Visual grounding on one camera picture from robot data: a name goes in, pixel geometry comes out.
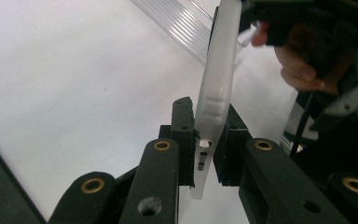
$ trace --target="black device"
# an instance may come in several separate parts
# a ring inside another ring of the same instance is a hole
[[[240,32],[252,21],[270,22],[268,44],[280,46],[291,27],[304,22],[322,34],[310,58],[321,74],[344,49],[353,65],[339,83],[340,97],[299,94],[319,138],[293,151],[292,159],[268,139],[252,138],[231,107],[213,158],[219,182],[240,187],[251,223],[358,223],[358,1],[242,2]],[[193,185],[193,120],[191,100],[175,101],[171,125],[160,127],[137,168],[119,178],[98,172],[79,177],[48,223],[176,223],[178,186]],[[46,222],[2,159],[0,174],[0,223]]]

